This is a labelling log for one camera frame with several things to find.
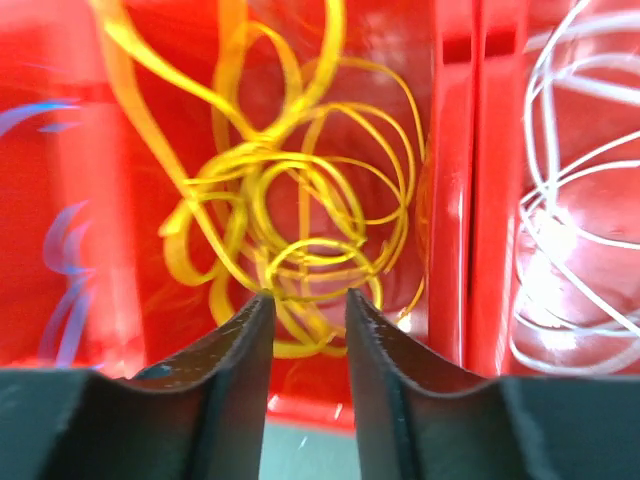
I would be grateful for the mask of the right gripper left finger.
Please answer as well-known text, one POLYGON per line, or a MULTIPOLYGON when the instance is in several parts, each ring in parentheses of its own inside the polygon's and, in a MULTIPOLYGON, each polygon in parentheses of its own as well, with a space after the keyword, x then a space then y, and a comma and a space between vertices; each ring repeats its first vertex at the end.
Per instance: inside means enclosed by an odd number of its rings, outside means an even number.
POLYGON ((131 379, 3 369, 5 479, 255 479, 273 358, 274 301, 131 379))

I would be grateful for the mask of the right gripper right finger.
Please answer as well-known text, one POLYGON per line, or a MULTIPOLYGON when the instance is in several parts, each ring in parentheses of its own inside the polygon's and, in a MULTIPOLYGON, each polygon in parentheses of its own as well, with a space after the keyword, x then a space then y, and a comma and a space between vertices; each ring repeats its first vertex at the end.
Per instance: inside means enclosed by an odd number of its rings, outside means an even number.
POLYGON ((635 479, 635 377, 464 370, 391 324, 358 290, 346 338, 365 479, 635 479))

